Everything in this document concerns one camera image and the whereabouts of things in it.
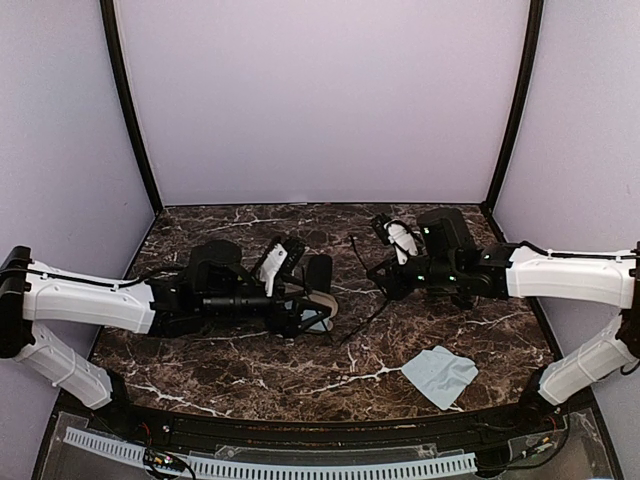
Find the white vent strip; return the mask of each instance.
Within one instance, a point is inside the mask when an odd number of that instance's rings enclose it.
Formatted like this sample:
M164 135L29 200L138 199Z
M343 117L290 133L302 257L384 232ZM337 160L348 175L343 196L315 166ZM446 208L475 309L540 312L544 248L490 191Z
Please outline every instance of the white vent strip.
M68 427L64 442L116 462L142 468L144 447ZM198 479L232 480L422 480L475 473L475 454L378 465L287 466L181 456Z

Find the white wall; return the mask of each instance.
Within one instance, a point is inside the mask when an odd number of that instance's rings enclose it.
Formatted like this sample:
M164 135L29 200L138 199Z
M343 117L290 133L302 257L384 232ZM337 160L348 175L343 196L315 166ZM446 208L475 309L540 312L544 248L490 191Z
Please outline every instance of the white wall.
M528 1L117 4L166 204L484 199Z
M573 250L640 240L640 8L636 0L545 2L538 55L496 217L510 240ZM543 306L564 352L615 313ZM640 478L640 374L596 385L627 478Z
M0 257L121 276L152 220L120 112L98 1L0 2ZM95 328L55 324L87 354ZM31 470L57 390L0 361L0 465Z

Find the black vertical bar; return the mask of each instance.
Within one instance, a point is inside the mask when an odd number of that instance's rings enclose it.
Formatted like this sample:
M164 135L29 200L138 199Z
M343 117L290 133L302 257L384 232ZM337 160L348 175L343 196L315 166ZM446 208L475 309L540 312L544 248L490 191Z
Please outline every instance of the black vertical bar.
M142 135L140 134L140 126L138 125L138 117L133 107L133 99L131 98L131 90L129 89L129 81L127 72L124 67L124 58L122 56L122 46L120 45L120 36L118 35L118 23L116 21L116 12L113 0L100 0L100 9L102 10L102 23L104 24L104 34L107 39L107 47L109 49L109 58L111 59L111 68L113 70L113 78L116 82L118 97L120 97L120 107L122 115L127 125L129 139L133 147L133 153L136 157L138 169L142 176L144 188L147 191L151 207L156 213L162 211L162 200L158 193L158 186L153 178L149 157L144 148Z
M493 212L498 202L500 190L504 184L504 178L507 174L507 168L509 167L509 160L511 160L513 147L516 143L516 137L518 136L518 129L520 128L522 112L524 111L524 105L527 100L527 92L529 90L536 48L538 46L543 6L544 0L531 0L531 4L529 5L527 32L524 37L520 71L518 72L516 90L513 94L513 102L511 103L511 112L509 113L509 120L507 121L507 128L504 132L496 168L493 172L493 178L491 179L491 186L489 187L489 192L484 202L489 212Z

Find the white cloth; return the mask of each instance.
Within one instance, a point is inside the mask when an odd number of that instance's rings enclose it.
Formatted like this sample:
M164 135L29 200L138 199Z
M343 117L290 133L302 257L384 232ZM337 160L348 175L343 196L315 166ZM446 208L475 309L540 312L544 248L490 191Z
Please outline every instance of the white cloth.
M478 375L475 365L473 360L437 346L409 360L402 373L440 410L447 410Z

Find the marble table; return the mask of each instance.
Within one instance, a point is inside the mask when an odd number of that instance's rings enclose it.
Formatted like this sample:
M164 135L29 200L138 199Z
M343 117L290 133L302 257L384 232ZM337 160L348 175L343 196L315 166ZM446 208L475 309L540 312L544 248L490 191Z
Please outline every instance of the marble table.
M142 406L207 416L280 421L364 421L442 413L402 375L423 349L442 345L473 359L479 374L452 410L517 401L532 371L552 361L531 309L521 300L478 299L462 311L445 298L413 293L391 305L362 333L341 339L374 312L383 297L369 282L349 242L353 234L368 265L392 254L370 219L386 212L415 225L437 205L313 204L167 208L149 233L133 275L186 264L192 247L211 239L238 243L253 265L269 240L295 235L309 254L333 257L332 293L340 304L332 332L283 339L261 322L215 327L176 339L105 328L93 361L123 374ZM495 242L477 206L460 206L478 245Z

